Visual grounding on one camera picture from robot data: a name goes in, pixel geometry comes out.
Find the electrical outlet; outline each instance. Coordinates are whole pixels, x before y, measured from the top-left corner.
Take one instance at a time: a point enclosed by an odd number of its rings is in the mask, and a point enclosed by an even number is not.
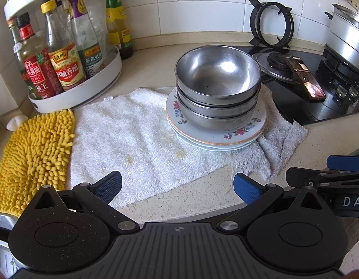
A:
[[[355,8],[355,9],[359,9],[359,0],[347,0],[351,5],[352,5],[352,7],[353,8]]]

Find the glass bottle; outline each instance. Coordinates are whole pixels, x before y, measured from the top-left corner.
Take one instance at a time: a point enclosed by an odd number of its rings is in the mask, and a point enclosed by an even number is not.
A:
[[[121,0],[106,0],[106,25],[110,43],[119,48],[121,59],[133,55],[131,35]]]
[[[13,52],[16,55],[16,65],[17,68],[19,70],[19,72],[22,75],[23,80],[26,83],[27,88],[29,89],[30,92],[30,97],[33,99],[41,99],[41,96],[39,95],[38,91],[35,88],[34,83],[31,81],[29,74],[26,71],[25,65],[22,63],[20,54],[19,54],[19,50],[22,47],[22,41],[21,41],[21,36],[19,35],[19,29],[17,27],[17,22],[16,19],[11,19],[7,21],[8,23],[8,27],[9,30],[12,33],[13,36],[13,40],[15,45],[13,46]]]
[[[56,0],[41,5],[45,17],[48,53],[57,77],[65,91],[86,81],[82,62],[71,31],[62,23]]]
[[[103,67],[102,53],[95,29],[88,15],[84,0],[68,0],[71,32],[87,79],[100,72]]]
[[[63,89],[54,72],[45,42],[38,38],[30,24],[28,13],[17,17],[22,48],[20,58],[42,99],[55,96]]]

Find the stack of bowls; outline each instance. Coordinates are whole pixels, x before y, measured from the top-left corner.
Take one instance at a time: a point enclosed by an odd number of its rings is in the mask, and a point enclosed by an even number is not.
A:
[[[230,130],[249,120],[261,89],[261,70],[247,53],[207,45],[175,65],[178,104],[188,121],[212,130]]]

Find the smartphone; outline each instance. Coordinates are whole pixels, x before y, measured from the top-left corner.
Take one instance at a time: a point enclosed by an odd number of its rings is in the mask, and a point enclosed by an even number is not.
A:
[[[327,98],[314,75],[308,70],[300,57],[284,55],[284,60],[293,72],[294,77],[305,88],[310,100],[324,100]]]

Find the yellow chenille mat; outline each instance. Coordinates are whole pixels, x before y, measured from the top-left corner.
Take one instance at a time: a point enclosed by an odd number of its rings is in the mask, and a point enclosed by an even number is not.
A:
[[[71,110],[37,115],[13,132],[0,161],[0,212],[20,216],[42,185],[65,189],[74,137]]]

